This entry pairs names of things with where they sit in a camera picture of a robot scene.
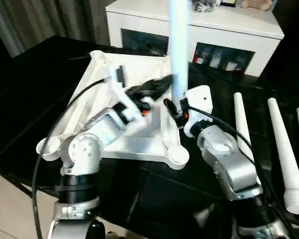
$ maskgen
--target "gray curtain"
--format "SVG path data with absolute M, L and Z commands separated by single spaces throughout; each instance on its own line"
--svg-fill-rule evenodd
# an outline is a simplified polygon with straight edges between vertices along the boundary
M 53 36 L 109 45 L 105 7 L 115 0 L 3 0 L 24 49 Z

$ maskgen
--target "floor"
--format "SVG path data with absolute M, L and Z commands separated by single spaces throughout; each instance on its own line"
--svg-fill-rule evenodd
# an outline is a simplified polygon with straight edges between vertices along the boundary
M 56 198 L 38 192 L 38 209 L 42 234 L 47 238 L 47 231 L 53 216 L 53 204 Z M 131 231 L 111 224 L 101 218 L 107 238 L 115 239 L 118 236 L 127 239 L 144 239 Z M 0 239 L 35 239 L 36 232 L 33 221 L 31 199 L 0 176 Z

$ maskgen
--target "black tabletop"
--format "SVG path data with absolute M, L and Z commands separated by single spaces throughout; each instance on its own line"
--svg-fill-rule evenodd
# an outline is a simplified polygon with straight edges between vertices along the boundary
M 89 52 L 146 54 L 52 37 L 0 67 L 0 174 L 31 184 L 36 144 L 45 138 L 66 107 L 87 65 Z M 233 94 L 243 95 L 255 159 L 283 200 L 284 184 L 267 99 L 276 97 L 299 165 L 299 128 L 296 108 L 299 85 L 272 85 L 266 81 L 245 83 L 240 74 L 190 65 L 189 86 L 209 85 L 213 115 L 235 125 Z M 100 214 L 108 221 L 155 238 L 153 232 L 186 238 L 184 231 L 206 238 L 222 238 L 230 230 L 230 215 L 219 184 L 204 162 L 194 140 L 182 132 L 181 142 L 190 154 L 182 170 L 166 164 L 124 159 L 102 159 L 97 179 Z M 40 190 L 57 196 L 52 186 L 59 179 L 60 160 L 42 161 Z M 210 209 L 214 230 L 201 229 L 193 215 Z M 299 216 L 289 215 L 295 220 Z

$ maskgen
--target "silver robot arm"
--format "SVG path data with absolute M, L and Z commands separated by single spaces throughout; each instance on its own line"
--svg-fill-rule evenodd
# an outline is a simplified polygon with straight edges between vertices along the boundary
M 59 200 L 54 206 L 48 239 L 105 238 L 103 224 L 95 219 L 99 204 L 95 182 L 103 148 L 121 136 L 127 124 L 150 110 L 150 105 L 142 101 L 144 97 L 157 100 L 171 81 L 169 75 L 118 92 L 124 100 L 103 109 L 86 122 L 80 132 L 63 142 L 61 181 L 56 187 Z
M 164 100 L 169 113 L 187 137 L 196 139 L 202 158 L 213 169 L 243 238 L 289 238 L 288 231 L 267 206 L 255 165 L 239 150 L 236 139 L 212 123 L 212 119 L 190 107 L 211 113 L 208 86 L 188 90 L 181 101 L 183 114 Z
M 256 168 L 240 152 L 235 138 L 212 125 L 200 132 L 197 145 L 229 200 L 238 235 L 243 238 L 289 239 L 281 220 L 265 205 Z

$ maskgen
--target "object on cabinet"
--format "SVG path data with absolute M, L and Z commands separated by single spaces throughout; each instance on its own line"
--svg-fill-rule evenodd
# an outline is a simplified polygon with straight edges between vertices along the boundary
M 236 0 L 222 0 L 220 5 L 235 7 L 236 6 Z
M 273 4 L 272 0 L 244 0 L 241 4 L 242 8 L 253 7 L 261 11 L 268 11 Z
M 197 43 L 193 63 L 203 64 L 226 71 L 245 71 L 254 52 Z
M 122 44 L 124 48 L 145 50 L 153 56 L 166 56 L 168 36 L 121 29 Z
M 193 7 L 196 12 L 211 12 L 219 4 L 219 0 L 193 0 Z

